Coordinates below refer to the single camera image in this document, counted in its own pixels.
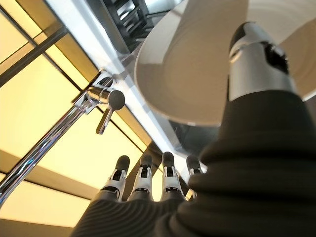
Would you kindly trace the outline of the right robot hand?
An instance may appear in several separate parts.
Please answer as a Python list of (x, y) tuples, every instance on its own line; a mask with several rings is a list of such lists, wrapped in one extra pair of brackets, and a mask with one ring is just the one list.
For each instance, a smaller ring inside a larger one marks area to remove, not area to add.
[(184, 200), (161, 202), (137, 188), (126, 202), (102, 189), (74, 237), (313, 237), (316, 234), (316, 128), (298, 95), (284, 51), (256, 23), (240, 25), (218, 140), (201, 154)]

